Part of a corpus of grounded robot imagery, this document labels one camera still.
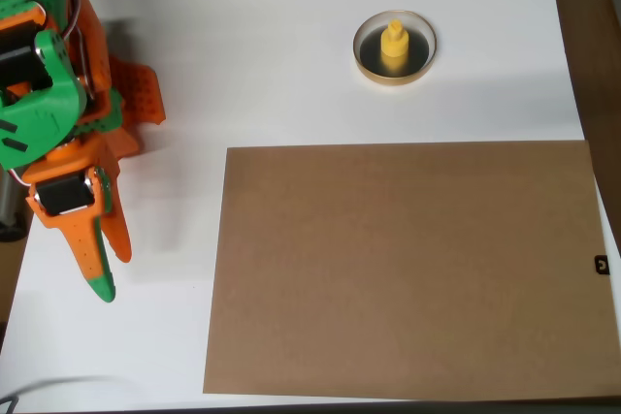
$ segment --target brown cardboard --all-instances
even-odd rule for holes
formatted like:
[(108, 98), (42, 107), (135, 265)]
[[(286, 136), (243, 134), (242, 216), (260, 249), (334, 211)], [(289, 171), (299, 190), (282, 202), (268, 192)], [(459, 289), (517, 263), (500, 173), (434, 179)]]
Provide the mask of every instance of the brown cardboard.
[(232, 148), (205, 392), (621, 395), (583, 142)]

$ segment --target yellow cylinder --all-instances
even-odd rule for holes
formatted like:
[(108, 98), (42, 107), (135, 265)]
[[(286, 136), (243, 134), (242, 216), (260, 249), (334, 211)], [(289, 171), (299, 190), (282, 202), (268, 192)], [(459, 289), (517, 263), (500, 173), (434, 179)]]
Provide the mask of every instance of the yellow cylinder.
[(398, 19), (388, 23), (381, 33), (381, 52), (389, 57), (401, 57), (408, 54), (409, 34)]

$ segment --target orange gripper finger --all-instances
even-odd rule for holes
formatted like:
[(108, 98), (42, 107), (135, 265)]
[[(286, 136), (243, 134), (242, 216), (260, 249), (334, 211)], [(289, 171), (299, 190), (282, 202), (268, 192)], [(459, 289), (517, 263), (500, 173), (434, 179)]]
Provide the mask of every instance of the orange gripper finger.
[(132, 258), (132, 243), (129, 239), (123, 207), (120, 204), (116, 180), (111, 179), (111, 185), (113, 208), (110, 213), (101, 218), (101, 228), (116, 257), (123, 262), (129, 262)]
[(90, 287), (109, 303), (114, 299), (114, 282), (101, 238), (100, 217), (105, 211), (104, 193), (95, 168), (87, 171), (95, 201), (86, 208), (49, 216), (35, 199), (36, 187), (30, 186), (26, 201), (47, 228), (59, 229), (74, 253), (78, 266)]

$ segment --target yellow bottle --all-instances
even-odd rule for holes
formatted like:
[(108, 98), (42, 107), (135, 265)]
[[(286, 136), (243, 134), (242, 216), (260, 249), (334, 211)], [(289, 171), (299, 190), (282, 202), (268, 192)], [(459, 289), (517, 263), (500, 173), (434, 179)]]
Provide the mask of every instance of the yellow bottle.
[(409, 34), (398, 19), (388, 23), (381, 33), (381, 61), (391, 70), (401, 68), (408, 60)]

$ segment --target white table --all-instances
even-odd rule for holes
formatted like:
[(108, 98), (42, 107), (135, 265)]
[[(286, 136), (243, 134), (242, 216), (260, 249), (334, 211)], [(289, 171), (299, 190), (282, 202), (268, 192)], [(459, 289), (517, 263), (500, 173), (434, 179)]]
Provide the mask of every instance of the white table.
[[(109, 249), (101, 302), (58, 231), (35, 220), (0, 358), (22, 411), (197, 407), (321, 398), (203, 395), (226, 148), (583, 138), (555, 0), (93, 0), (127, 20), (159, 75), (168, 119), (121, 162), (134, 257)], [(413, 10), (439, 34), (420, 81), (364, 78), (352, 39), (369, 16)], [(605, 224), (616, 296), (621, 265)]]

